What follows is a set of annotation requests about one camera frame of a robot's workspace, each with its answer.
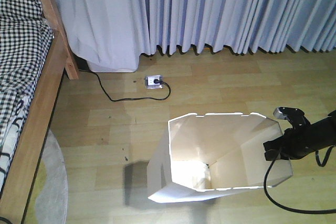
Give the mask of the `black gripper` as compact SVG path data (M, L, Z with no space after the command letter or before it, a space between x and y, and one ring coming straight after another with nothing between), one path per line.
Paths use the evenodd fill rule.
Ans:
M283 136L263 143L266 161L298 160L315 152L305 138L305 132L311 123L304 117L301 109L280 106L275 108L273 116L287 120L292 128L286 129Z

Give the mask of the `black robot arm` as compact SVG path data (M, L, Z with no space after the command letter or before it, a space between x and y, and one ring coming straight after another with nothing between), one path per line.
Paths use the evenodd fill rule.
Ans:
M267 161L299 160L323 148L335 146L335 111L311 124L301 109L280 106L273 115L287 120L292 127L283 136L263 143Z

